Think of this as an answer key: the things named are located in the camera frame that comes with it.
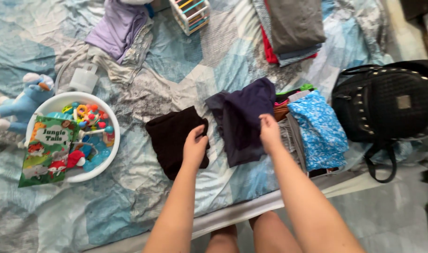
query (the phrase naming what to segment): black backpack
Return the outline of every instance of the black backpack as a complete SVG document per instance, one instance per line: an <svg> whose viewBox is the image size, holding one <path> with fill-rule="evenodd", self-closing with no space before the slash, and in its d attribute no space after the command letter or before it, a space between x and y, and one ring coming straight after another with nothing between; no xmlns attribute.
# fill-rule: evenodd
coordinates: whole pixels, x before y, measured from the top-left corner
<svg viewBox="0 0 428 253"><path fill-rule="evenodd" d="M341 76L352 77L333 89L332 107L348 139L373 143L364 155L369 173L388 183L397 173L393 145L428 135L428 60L353 67ZM381 149L392 162L385 180L376 178L370 160Z"/></svg>

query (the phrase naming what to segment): jungle tails book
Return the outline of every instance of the jungle tails book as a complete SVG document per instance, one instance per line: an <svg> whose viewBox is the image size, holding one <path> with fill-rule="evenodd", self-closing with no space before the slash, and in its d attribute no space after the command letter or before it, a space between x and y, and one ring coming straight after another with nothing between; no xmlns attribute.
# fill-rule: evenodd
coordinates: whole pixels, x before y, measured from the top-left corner
<svg viewBox="0 0 428 253"><path fill-rule="evenodd" d="M79 130L73 120L37 116L19 187L63 181L71 143L76 140Z"/></svg>

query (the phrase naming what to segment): cartoon tiger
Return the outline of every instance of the cartoon tiger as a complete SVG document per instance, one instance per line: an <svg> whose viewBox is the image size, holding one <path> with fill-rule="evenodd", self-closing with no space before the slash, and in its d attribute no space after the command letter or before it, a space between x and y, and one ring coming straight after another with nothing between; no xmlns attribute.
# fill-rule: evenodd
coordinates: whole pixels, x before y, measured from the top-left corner
<svg viewBox="0 0 428 253"><path fill-rule="evenodd" d="M44 146L41 142L30 144L28 146L28 154L30 156L42 156L44 154Z"/></svg>
<svg viewBox="0 0 428 253"><path fill-rule="evenodd" d="M31 133L30 142L34 141L36 138L36 134L38 133L38 130L41 128L45 128L47 125L41 122L36 122L35 127L33 128L33 132Z"/></svg>

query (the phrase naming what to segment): lavender shirt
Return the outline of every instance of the lavender shirt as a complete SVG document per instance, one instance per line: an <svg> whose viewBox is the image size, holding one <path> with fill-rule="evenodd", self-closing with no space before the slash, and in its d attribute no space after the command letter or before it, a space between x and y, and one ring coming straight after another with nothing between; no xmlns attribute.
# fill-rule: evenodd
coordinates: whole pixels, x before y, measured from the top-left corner
<svg viewBox="0 0 428 253"><path fill-rule="evenodd" d="M147 19L148 11L143 5L105 0L105 15L85 42L99 47L120 64Z"/></svg>

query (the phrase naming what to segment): black folded shirt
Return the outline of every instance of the black folded shirt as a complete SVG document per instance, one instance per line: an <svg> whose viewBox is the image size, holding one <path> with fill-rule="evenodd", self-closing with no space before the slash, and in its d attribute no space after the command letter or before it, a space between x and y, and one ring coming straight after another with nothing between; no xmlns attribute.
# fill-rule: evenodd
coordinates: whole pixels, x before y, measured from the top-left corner
<svg viewBox="0 0 428 253"><path fill-rule="evenodd" d="M205 136L208 131L208 120L202 119L194 106L181 112L170 112L145 124L158 162L170 180L175 180L183 163L183 148L189 132L202 124L205 125L205 129L201 135ZM205 152L200 169L207 168L209 163Z"/></svg>

